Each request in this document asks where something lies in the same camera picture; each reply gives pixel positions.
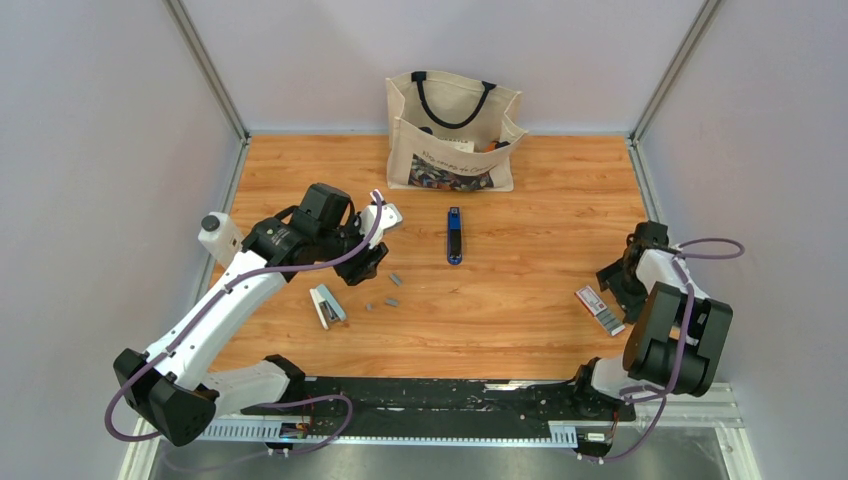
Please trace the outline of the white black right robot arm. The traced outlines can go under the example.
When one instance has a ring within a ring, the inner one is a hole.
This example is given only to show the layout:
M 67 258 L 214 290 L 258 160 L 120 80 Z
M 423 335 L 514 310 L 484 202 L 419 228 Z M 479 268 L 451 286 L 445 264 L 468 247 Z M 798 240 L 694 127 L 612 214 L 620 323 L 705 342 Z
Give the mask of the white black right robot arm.
M 686 246 L 671 243 L 666 225 L 641 222 L 622 256 L 597 271 L 598 286 L 576 292 L 609 333 L 632 327 L 622 354 L 579 367 L 570 392 L 579 416 L 669 395 L 701 397 L 712 386 L 733 309 L 693 280 Z

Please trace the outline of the blue black stapler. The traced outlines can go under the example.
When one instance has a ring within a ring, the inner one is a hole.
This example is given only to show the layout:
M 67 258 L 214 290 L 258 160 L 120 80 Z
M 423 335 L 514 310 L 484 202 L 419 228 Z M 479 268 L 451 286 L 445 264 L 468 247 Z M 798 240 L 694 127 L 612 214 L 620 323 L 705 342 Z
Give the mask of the blue black stapler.
M 450 207 L 447 214 L 447 260 L 459 265 L 463 259 L 462 222 L 460 209 Z

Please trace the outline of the red white staple box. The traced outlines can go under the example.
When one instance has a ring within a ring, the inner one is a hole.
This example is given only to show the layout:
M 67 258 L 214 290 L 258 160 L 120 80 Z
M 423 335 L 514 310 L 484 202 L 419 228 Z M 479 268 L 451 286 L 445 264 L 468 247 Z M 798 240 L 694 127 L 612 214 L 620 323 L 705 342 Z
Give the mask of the red white staple box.
M 591 286 L 578 289 L 575 296 L 609 336 L 615 337 L 625 331 L 624 323 Z

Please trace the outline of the light blue white stapler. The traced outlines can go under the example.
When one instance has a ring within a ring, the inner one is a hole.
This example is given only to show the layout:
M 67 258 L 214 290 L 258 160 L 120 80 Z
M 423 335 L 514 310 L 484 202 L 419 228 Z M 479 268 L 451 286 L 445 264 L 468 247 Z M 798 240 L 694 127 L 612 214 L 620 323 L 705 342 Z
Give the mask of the light blue white stapler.
M 346 312 L 326 285 L 317 285 L 310 289 L 309 293 L 324 330 L 329 330 L 333 325 L 347 320 Z

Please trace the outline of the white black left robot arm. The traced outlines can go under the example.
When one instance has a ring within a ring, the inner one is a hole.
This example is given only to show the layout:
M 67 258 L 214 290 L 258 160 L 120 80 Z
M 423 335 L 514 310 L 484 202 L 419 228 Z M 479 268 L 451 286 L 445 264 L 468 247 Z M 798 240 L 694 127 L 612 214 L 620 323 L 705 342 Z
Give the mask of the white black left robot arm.
M 297 274 L 332 269 L 348 286 L 376 276 L 389 252 L 384 236 L 403 216 L 379 190 L 370 197 L 356 210 L 345 192 L 314 183 L 299 204 L 257 222 L 218 281 L 174 327 L 145 350 L 116 357 L 119 389 L 104 412 L 106 431 L 127 443 L 163 436 L 184 446 L 221 416 L 248 408 L 290 415 L 311 404 L 304 372 L 281 355 L 236 370 L 209 367 Z

